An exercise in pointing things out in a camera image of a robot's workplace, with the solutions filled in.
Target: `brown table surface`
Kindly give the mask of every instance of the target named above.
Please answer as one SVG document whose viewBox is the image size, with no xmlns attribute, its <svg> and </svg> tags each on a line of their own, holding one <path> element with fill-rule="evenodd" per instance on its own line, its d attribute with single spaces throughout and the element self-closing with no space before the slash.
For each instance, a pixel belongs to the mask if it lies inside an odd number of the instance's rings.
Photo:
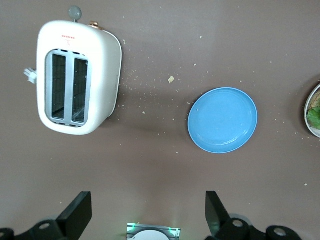
<svg viewBox="0 0 320 240">
<path fill-rule="evenodd" d="M 123 50 L 117 107 L 85 136 L 46 128 L 23 75 L 36 67 L 40 28 L 68 21 L 71 5 Z M 303 119 L 320 79 L 319 12 L 314 0 L 1 0 L 0 227 L 20 234 L 91 191 L 83 240 L 122 240 L 138 222 L 203 240 L 205 193 L 217 191 L 260 231 L 283 225 L 319 239 L 320 138 Z M 187 122 L 220 87 L 250 95 L 258 124 L 243 147 L 213 154 Z"/>
</svg>

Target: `white circular device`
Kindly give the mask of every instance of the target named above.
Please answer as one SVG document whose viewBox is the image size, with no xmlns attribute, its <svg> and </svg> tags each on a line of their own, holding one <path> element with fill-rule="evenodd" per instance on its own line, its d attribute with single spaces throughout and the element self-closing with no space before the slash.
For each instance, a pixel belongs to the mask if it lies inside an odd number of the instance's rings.
<svg viewBox="0 0 320 240">
<path fill-rule="evenodd" d="M 155 230 L 145 230 L 136 234 L 130 240 L 169 240 L 169 238 L 162 232 Z"/>
</svg>

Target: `plate rim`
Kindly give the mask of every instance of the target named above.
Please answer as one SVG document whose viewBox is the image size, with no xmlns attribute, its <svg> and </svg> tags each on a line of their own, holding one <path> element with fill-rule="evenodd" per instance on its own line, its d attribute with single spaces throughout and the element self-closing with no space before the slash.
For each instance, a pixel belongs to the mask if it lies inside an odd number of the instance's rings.
<svg viewBox="0 0 320 240">
<path fill-rule="evenodd" d="M 315 95 L 315 93 L 320 90 L 320 84 L 317 85 L 313 90 L 312 92 L 310 93 L 308 99 L 306 100 L 306 103 L 304 105 L 304 111 L 303 111 L 303 118 L 304 118 L 304 121 L 305 121 L 305 124 L 307 126 L 307 128 L 309 129 L 309 131 L 316 137 L 320 138 L 320 134 L 318 134 L 315 130 L 315 128 L 312 128 L 308 122 L 308 119 L 307 119 L 307 115 L 308 115 L 308 107 L 310 105 L 310 102 L 311 102 L 311 99 L 313 98 L 313 96 Z"/>
<path fill-rule="evenodd" d="M 248 138 L 239 146 L 237 146 L 236 148 L 233 148 L 231 150 L 228 150 L 228 151 L 212 151 L 212 150 L 208 150 L 208 149 L 205 149 L 204 147 L 201 147 L 193 138 L 191 132 L 190 132 L 190 117 L 192 115 L 192 112 L 194 112 L 194 109 L 195 109 L 195 105 L 198 103 L 198 101 L 200 101 L 203 97 L 205 97 L 206 95 L 209 95 L 211 94 L 212 92 L 216 92 L 216 91 L 221 91 L 221 90 L 233 90 L 233 91 L 237 91 L 238 93 L 246 96 L 249 101 L 252 103 L 253 105 L 253 108 L 254 108 L 254 112 L 255 112 L 255 119 L 254 120 L 254 127 L 253 127 L 253 130 L 252 130 L 252 133 L 248 136 Z M 244 91 L 238 89 L 238 88 L 235 88 L 235 87 L 218 87 L 218 88 L 214 88 L 214 89 L 211 89 L 209 91 L 207 91 L 205 94 L 203 94 L 202 96 L 200 96 L 193 104 L 190 112 L 189 112 L 189 116 L 188 116 L 188 123 L 187 123 L 187 127 L 188 127 L 188 132 L 189 132 L 189 135 L 192 139 L 192 141 L 195 143 L 195 145 L 197 145 L 200 149 L 208 152 L 208 153 L 212 153 L 212 154 L 226 154 L 226 153 L 230 153 L 230 152 L 233 152 L 239 148 L 241 148 L 243 145 L 245 145 L 250 139 L 251 137 L 253 136 L 253 134 L 255 133 L 256 131 L 256 128 L 257 128 L 257 125 L 258 125 L 258 110 L 257 110 L 257 106 L 255 104 L 255 102 L 253 101 L 253 99 L 247 94 L 245 93 Z"/>
</svg>

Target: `green light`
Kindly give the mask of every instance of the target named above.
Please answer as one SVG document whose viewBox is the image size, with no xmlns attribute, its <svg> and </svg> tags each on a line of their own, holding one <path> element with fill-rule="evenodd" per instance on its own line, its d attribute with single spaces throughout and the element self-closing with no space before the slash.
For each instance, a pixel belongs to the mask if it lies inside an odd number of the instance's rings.
<svg viewBox="0 0 320 240">
<path fill-rule="evenodd" d="M 135 223 L 128 223 L 127 231 L 128 231 L 128 232 L 134 231 L 134 230 L 135 230 L 135 227 L 136 227 L 136 224 L 135 224 Z"/>
<path fill-rule="evenodd" d="M 172 228 L 171 227 L 169 227 L 169 232 L 172 234 L 172 235 L 176 235 L 175 233 L 176 233 L 176 231 L 175 230 L 172 230 Z"/>
</svg>

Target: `food bowl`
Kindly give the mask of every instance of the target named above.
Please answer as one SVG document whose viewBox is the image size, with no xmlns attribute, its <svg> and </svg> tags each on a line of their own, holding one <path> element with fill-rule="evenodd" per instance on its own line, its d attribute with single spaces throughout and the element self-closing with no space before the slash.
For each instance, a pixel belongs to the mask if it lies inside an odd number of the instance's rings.
<svg viewBox="0 0 320 240">
<path fill-rule="evenodd" d="M 320 84 L 311 92 L 306 101 L 304 120 L 310 132 L 320 138 Z"/>
</svg>

